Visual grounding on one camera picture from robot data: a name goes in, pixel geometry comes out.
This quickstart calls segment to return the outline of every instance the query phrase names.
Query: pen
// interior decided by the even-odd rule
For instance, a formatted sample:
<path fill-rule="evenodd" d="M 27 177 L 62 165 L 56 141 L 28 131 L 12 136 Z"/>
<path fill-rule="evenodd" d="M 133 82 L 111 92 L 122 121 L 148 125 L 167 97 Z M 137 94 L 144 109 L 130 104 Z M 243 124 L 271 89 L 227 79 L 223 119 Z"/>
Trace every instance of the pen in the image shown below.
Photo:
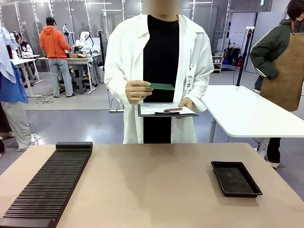
<path fill-rule="evenodd" d="M 182 108 L 171 108 L 171 109 L 165 109 L 163 112 L 164 113 L 170 113 L 170 112 L 175 112 L 175 111 L 180 111 Z"/>

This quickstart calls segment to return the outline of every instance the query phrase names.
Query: person in orange hoodie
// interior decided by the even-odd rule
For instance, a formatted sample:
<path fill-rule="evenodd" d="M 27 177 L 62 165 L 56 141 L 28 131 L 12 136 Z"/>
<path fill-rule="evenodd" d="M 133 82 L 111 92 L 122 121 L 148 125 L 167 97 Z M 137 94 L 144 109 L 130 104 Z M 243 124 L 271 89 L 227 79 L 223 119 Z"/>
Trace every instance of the person in orange hoodie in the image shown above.
<path fill-rule="evenodd" d="M 76 94 L 73 93 L 72 78 L 68 71 L 67 55 L 65 50 L 72 50 L 67 44 L 63 34 L 56 30 L 56 21 L 52 17 L 47 17 L 47 26 L 43 27 L 40 34 L 40 47 L 46 52 L 48 57 L 48 65 L 53 77 L 53 96 L 59 97 L 59 71 L 62 74 L 65 88 L 66 97 L 72 97 Z"/>

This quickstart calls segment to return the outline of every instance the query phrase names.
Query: green jacket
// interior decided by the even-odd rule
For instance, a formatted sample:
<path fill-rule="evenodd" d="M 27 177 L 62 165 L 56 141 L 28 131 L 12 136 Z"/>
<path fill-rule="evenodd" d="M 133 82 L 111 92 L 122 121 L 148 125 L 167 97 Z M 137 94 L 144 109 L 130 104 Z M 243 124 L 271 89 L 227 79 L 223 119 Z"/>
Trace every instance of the green jacket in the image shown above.
<path fill-rule="evenodd" d="M 304 23 L 294 23 L 295 32 L 304 32 Z M 291 31 L 291 20 L 283 19 L 279 25 L 267 32 L 252 48 L 250 58 L 253 67 L 260 74 L 255 89 L 260 91 L 263 78 L 274 79 L 278 76 L 278 70 L 272 65 L 287 48 Z"/>

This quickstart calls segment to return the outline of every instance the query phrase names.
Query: brown apron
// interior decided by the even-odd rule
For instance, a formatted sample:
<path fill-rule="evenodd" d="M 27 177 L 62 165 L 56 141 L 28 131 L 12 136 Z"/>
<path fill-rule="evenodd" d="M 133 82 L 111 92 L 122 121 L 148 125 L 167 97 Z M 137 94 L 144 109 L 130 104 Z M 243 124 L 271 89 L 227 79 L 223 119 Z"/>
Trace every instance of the brown apron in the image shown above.
<path fill-rule="evenodd" d="M 304 81 L 304 33 L 292 33 L 286 50 L 272 62 L 279 75 L 264 78 L 260 95 L 278 106 L 293 112 L 300 104 Z"/>

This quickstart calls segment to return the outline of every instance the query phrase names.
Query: workbench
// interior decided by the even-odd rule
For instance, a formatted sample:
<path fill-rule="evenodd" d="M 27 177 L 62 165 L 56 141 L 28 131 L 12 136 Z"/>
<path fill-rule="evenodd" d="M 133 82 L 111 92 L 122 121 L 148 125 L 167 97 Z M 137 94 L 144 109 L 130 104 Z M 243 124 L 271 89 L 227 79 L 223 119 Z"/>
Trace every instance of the workbench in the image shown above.
<path fill-rule="evenodd" d="M 25 67 L 27 67 L 28 72 L 29 72 L 29 74 L 30 74 L 30 77 L 31 77 L 32 79 L 35 79 L 35 77 L 34 77 L 33 74 L 32 74 L 32 69 L 31 69 L 30 66 L 29 66 L 29 62 L 33 62 L 34 67 L 35 67 L 35 74 L 36 74 L 36 77 L 37 77 L 37 79 L 38 79 L 38 81 L 36 81 L 35 84 L 38 84 L 38 83 L 40 83 L 40 82 L 43 82 L 44 80 L 40 80 L 40 78 L 39 78 L 39 74 L 38 74 L 38 71 L 37 71 L 37 67 L 36 67 L 35 61 L 36 61 L 35 59 L 31 59 L 31 58 L 29 58 L 29 59 L 23 59 L 23 58 L 11 59 L 11 62 L 12 62 L 15 66 L 21 67 L 23 76 L 24 76 L 25 81 L 26 81 L 26 83 L 27 83 L 27 85 L 28 85 L 28 90 L 29 90 L 29 95 L 28 95 L 28 97 L 41 97 L 41 95 L 33 95 L 33 91 L 32 91 L 32 88 L 31 88 L 30 82 L 29 82 L 28 73 L 27 73 L 27 71 L 26 71 L 26 69 L 25 69 Z"/>
<path fill-rule="evenodd" d="M 32 55 L 32 56 L 23 56 L 22 58 L 37 58 L 39 57 L 40 55 Z"/>
<path fill-rule="evenodd" d="M 54 150 L 32 146 L 0 176 L 0 216 Z M 243 162 L 263 195 L 224 197 L 211 161 Z M 248 144 L 98 145 L 57 228 L 299 228 L 303 214 Z"/>
<path fill-rule="evenodd" d="M 202 101 L 213 116 L 210 143 L 217 123 L 231 137 L 261 138 L 263 157 L 270 138 L 304 138 L 304 120 L 244 86 L 209 85 Z"/>
<path fill-rule="evenodd" d="M 87 94 L 92 93 L 95 90 L 95 86 L 99 84 L 99 80 L 97 77 L 97 74 L 99 72 L 96 71 L 98 69 L 97 66 L 97 57 L 101 54 L 93 54 L 92 56 L 88 55 L 86 58 L 67 58 L 67 63 L 69 65 L 85 65 L 88 69 L 88 78 L 89 78 L 89 84 L 90 84 L 90 91 Z M 39 58 L 40 60 L 48 60 L 46 57 Z"/>

